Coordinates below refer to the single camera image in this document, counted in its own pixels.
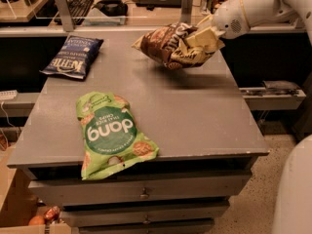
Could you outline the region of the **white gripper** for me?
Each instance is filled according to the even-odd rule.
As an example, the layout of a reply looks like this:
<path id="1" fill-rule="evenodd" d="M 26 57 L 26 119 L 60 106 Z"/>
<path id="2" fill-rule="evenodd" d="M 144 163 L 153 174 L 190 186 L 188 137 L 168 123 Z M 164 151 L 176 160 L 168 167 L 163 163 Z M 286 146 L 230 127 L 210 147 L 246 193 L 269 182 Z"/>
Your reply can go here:
<path id="1" fill-rule="evenodd" d="M 220 40 L 235 39 L 250 31 L 242 0 L 227 0 L 223 2 L 214 12 L 207 15 L 197 23 L 198 29 L 187 36 L 184 41 L 189 47 L 202 47 L 205 52 L 212 53 L 224 47 Z"/>

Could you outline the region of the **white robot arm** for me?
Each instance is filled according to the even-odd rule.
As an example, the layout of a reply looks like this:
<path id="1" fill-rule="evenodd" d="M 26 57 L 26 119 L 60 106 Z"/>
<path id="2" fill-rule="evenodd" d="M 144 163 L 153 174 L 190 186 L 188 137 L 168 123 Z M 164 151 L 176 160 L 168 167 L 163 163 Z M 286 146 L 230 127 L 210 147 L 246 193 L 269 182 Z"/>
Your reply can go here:
<path id="1" fill-rule="evenodd" d="M 235 39 L 264 22 L 292 15 L 312 31 L 312 0 L 228 0 L 203 18 L 202 28 L 213 25 L 226 39 Z M 312 136 L 290 153 L 280 179 L 272 234 L 312 234 Z"/>

